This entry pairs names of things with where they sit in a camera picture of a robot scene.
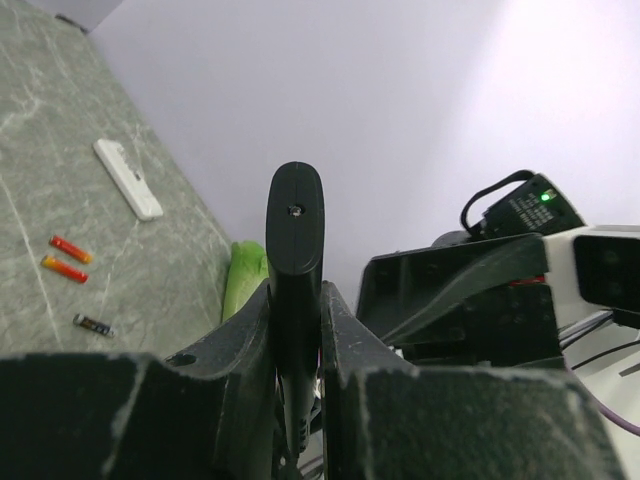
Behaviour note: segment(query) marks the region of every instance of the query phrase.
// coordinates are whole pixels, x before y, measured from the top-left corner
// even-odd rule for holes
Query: red battery
[[[90,263],[91,260],[93,260],[93,256],[91,254],[85,252],[81,248],[76,247],[73,243],[57,235],[54,235],[49,239],[49,245],[62,250],[67,255],[71,255],[73,258],[82,263]]]
[[[71,265],[61,262],[51,255],[45,256],[41,263],[43,267],[49,268],[60,275],[64,275],[71,280],[75,280],[78,283],[84,283],[89,278],[88,274],[73,268]]]

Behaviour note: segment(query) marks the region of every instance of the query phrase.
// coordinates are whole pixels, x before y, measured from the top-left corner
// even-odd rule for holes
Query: white wall
[[[63,15],[87,30],[93,30],[123,0],[27,0],[52,15]]]
[[[519,168],[640,223],[634,0],[127,0],[91,37],[232,238],[263,240],[278,165],[316,166],[352,304]]]

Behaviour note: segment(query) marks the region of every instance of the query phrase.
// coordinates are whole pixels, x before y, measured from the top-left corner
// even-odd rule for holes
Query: marble surface
[[[121,142],[164,217],[140,222],[97,159]],[[220,323],[230,242],[76,28],[0,0],[0,353],[179,350]],[[86,267],[48,245],[60,235]],[[54,254],[89,273],[40,266]],[[72,325],[112,325],[114,339]]]

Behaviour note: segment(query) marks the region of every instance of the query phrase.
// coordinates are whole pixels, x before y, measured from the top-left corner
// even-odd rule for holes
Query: battery
[[[73,317],[73,324],[78,325],[82,328],[86,328],[87,330],[92,330],[96,333],[99,333],[100,335],[104,335],[105,337],[113,338],[116,335],[116,331],[109,325],[98,322],[97,320],[93,320],[89,317],[81,315],[80,313]]]

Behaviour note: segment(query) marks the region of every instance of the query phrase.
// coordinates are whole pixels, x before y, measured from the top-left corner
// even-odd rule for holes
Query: mounting hole
[[[192,363],[196,363],[197,357],[188,353],[176,353],[167,358],[166,362],[172,367],[186,367]]]
[[[299,216],[304,215],[305,211],[306,209],[304,208],[304,205],[295,204],[289,207],[289,215],[292,217],[298,218]]]

